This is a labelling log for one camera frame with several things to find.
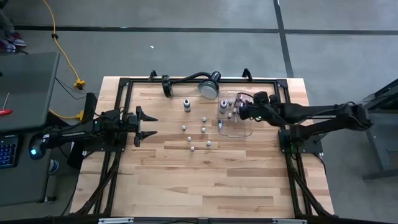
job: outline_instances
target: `wooden tabletop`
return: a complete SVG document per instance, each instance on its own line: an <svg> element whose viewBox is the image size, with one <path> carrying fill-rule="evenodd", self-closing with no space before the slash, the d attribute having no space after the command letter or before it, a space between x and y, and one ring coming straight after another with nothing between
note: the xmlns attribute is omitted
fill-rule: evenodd
<svg viewBox="0 0 398 224"><path fill-rule="evenodd" d="M114 108L119 78L104 77L97 113ZM287 80L291 101L308 105L303 79ZM159 83L133 86L129 111L135 112L141 105L147 115L159 120L142 122L141 129L158 133L145 139L140 147L133 144L134 134L129 135L119 167L112 216L293 217L278 127L253 122L253 134L247 138L222 136L218 133L216 100L201 97L195 83L174 85L173 89L174 97L166 98ZM255 83L222 83L220 90L274 92L272 85ZM191 101L190 113L184 112L184 99ZM95 152L83 161L71 212L81 208L97 187L103 157L104 153ZM309 189L333 213L321 162L311 154L303 154L303 163ZM298 195L304 210L299 190Z"/></svg>

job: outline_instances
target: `yellow cable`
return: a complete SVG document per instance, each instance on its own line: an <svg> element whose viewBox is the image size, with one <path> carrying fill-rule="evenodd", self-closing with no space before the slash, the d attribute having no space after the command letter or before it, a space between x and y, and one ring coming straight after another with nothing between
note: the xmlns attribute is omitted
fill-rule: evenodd
<svg viewBox="0 0 398 224"><path fill-rule="evenodd" d="M54 14L52 13L51 7L50 7L49 4L47 3L47 1L46 1L46 0L43 0L43 2L44 2L44 4L47 6L47 8L48 8L49 11L50 11L51 18L52 18L53 34L56 34ZM76 72L76 70L75 70L75 67L72 65L72 63L70 63L67 54L65 53L65 51L63 51L61 45L58 43L57 38L56 38L56 37L53 37L53 39L54 39L56 45L58 46L58 48L60 49L60 51L62 52L63 56L65 56L65 59L67 60L69 66L72 68L73 72L75 73L76 78L77 78L76 83L81 83L81 84L84 85L84 81L80 79L79 75L77 74L77 72Z"/></svg>
<svg viewBox="0 0 398 224"><path fill-rule="evenodd" d="M63 119L75 119L78 118L77 116L62 116L57 114L56 112L54 112L54 110L49 109L49 111L54 114L55 116L59 117L59 118L63 118Z"/></svg>

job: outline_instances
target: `red object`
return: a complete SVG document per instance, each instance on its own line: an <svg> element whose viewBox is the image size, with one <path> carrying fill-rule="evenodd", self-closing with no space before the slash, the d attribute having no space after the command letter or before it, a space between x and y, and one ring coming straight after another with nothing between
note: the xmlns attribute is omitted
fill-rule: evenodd
<svg viewBox="0 0 398 224"><path fill-rule="evenodd" d="M11 114L12 110L6 109L6 110L0 110L0 116Z"/></svg>

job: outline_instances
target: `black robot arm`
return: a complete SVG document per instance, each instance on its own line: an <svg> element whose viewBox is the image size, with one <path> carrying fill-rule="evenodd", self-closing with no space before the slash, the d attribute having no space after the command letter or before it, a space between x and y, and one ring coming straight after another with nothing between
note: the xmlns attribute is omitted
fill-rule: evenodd
<svg viewBox="0 0 398 224"><path fill-rule="evenodd" d="M96 119L86 123L79 123L65 128L50 128L35 136L30 143L30 156L33 159L41 159L46 149L62 146L67 142L83 142L93 149L100 151L104 146L117 146L124 133L135 133L134 145L140 146L140 142L157 131L141 131L141 121L157 121L156 118L147 116L137 106L136 113L125 113L120 116L118 110L102 112Z"/></svg>
<svg viewBox="0 0 398 224"><path fill-rule="evenodd" d="M339 129L364 131L372 126L367 111L353 102L330 106L302 106L296 103L279 103L274 95L264 91L254 94L252 100L239 106L241 119L267 121L272 126L290 126L290 141L301 145L314 135ZM303 126L306 119L328 119Z"/></svg>

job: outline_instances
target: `computer keyboard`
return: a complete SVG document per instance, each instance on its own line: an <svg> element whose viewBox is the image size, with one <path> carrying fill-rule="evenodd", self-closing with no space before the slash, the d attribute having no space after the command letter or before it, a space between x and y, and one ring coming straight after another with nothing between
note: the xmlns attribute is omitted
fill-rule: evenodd
<svg viewBox="0 0 398 224"><path fill-rule="evenodd" d="M22 136L0 136L0 169L17 166Z"/></svg>

